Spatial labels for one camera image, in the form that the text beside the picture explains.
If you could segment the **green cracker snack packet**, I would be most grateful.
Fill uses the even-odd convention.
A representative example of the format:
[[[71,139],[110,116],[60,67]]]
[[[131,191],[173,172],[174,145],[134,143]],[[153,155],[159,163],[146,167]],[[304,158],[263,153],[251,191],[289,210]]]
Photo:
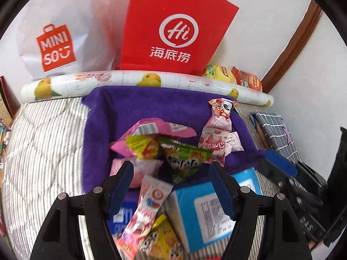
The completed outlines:
[[[174,185],[181,184],[193,176],[213,153],[211,150],[183,144],[170,138],[160,138],[159,144],[166,161],[173,169]]]

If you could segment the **orange chips bag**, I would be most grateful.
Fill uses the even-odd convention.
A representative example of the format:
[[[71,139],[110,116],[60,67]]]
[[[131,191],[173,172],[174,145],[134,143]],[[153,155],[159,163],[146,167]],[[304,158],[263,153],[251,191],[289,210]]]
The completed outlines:
[[[241,71],[235,67],[232,68],[232,74],[234,75],[238,85],[262,92],[262,82],[257,76]]]

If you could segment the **white Miniso shopping bag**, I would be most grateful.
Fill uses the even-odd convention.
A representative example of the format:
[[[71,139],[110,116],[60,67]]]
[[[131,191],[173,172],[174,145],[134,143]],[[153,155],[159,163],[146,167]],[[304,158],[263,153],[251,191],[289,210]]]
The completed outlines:
[[[30,0],[17,45],[33,80],[119,66],[129,0]]]

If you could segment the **yellow cracker snack packet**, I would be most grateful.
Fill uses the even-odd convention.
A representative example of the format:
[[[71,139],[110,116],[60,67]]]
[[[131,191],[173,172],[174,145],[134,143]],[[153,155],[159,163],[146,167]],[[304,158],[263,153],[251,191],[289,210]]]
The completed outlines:
[[[156,259],[184,259],[183,247],[166,214],[155,219],[140,251]]]

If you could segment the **purple towel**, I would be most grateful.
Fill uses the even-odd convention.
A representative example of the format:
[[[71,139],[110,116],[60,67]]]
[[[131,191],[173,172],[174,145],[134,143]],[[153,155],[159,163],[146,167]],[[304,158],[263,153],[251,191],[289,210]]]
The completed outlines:
[[[82,148],[82,190],[87,193],[103,185],[109,176],[112,160],[111,143],[118,140],[141,119],[160,118],[166,122],[193,128],[197,135],[182,142],[197,146],[203,126],[211,116],[211,99],[231,97],[190,90],[139,86],[103,86],[82,98],[90,108],[84,130]],[[264,156],[258,150],[243,118],[231,112],[232,130],[237,132],[244,151],[225,158],[225,170],[235,174],[256,168]]]

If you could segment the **small pink white candy packet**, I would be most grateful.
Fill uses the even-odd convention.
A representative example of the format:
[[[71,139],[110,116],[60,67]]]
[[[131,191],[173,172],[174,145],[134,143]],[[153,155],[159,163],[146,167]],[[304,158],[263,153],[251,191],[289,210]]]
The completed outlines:
[[[229,132],[213,127],[204,127],[198,143],[199,148],[212,151],[206,163],[218,162],[225,166],[225,158],[232,152],[244,151],[237,132]]]

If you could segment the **brown wooden door frame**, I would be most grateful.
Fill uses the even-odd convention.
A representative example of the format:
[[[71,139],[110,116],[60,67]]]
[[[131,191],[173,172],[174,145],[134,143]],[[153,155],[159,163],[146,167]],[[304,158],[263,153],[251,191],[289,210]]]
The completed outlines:
[[[263,92],[269,93],[293,65],[311,38],[322,13],[322,8],[314,0],[311,0],[287,46],[264,76],[262,80]]]

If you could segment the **pink panda snack packet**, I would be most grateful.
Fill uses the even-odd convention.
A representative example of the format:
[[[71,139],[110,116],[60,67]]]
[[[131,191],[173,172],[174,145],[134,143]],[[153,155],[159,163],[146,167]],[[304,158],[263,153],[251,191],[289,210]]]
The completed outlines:
[[[205,126],[231,132],[231,112],[237,106],[237,102],[229,99],[217,98],[211,99],[209,104],[211,105],[212,115]]]

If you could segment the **light pink snack packet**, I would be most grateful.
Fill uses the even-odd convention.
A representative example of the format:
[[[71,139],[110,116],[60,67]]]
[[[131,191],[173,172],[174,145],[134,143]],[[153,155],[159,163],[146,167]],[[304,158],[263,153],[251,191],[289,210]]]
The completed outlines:
[[[116,175],[124,162],[130,161],[134,166],[134,176],[130,184],[131,189],[137,189],[141,186],[142,180],[145,175],[156,177],[159,169],[163,164],[162,160],[149,159],[142,160],[138,158],[115,158],[112,162],[110,176]]]

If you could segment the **pink strawberry bear snack stick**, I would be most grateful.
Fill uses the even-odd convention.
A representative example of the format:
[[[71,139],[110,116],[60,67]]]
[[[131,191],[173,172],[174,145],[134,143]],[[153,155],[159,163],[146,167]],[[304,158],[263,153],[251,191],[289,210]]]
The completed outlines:
[[[144,176],[140,202],[120,239],[115,241],[127,259],[134,259],[151,231],[157,212],[171,193],[173,185],[151,176]]]

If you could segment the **red Haidilao paper bag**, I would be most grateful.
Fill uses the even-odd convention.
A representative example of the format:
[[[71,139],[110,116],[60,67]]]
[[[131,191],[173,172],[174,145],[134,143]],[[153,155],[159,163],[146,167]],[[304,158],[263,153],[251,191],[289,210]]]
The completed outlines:
[[[120,68],[199,76],[238,10],[227,0],[130,0]]]

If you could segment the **dark blue snack packet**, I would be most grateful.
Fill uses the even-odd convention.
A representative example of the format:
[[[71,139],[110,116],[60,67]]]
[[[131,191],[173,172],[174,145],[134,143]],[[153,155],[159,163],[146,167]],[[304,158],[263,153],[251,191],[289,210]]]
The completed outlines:
[[[124,201],[118,213],[114,214],[108,221],[109,230],[115,239],[119,238],[123,234],[136,209],[136,202]]]

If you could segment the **rolled lemon print mat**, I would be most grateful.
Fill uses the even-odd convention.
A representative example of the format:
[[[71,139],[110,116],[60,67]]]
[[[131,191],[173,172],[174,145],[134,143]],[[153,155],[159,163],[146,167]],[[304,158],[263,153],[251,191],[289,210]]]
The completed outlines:
[[[21,89],[24,103],[51,98],[82,97],[102,86],[140,86],[191,90],[231,96],[239,103],[270,107],[273,96],[243,86],[200,76],[143,70],[114,70],[52,76],[25,84]]]

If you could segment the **large magenta snack bag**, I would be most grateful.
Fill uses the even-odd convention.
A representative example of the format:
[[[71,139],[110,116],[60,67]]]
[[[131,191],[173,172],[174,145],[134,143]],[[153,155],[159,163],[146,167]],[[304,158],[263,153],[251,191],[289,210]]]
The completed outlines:
[[[142,119],[129,128],[118,140],[112,142],[110,148],[124,157],[134,157],[135,152],[126,144],[127,137],[153,140],[157,135],[191,138],[196,136],[196,131],[191,127],[166,122],[160,118]]]

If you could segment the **yellow chips bag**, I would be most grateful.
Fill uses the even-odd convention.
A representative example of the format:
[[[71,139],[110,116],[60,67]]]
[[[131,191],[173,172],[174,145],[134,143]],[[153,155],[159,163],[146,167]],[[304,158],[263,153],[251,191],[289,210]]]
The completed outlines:
[[[220,65],[207,65],[203,70],[202,77],[237,84],[232,71],[229,68]]]

